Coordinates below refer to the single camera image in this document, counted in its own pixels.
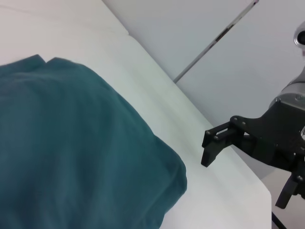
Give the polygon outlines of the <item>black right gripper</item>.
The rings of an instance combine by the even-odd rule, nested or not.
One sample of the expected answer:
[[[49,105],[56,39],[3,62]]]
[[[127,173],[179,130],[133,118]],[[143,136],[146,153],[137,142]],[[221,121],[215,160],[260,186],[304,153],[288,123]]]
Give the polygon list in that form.
[[[292,195],[305,198],[304,126],[304,110],[282,102],[259,118],[233,116],[205,131],[201,164],[208,167],[223,149],[234,145],[266,165],[291,172],[275,204],[285,209]]]

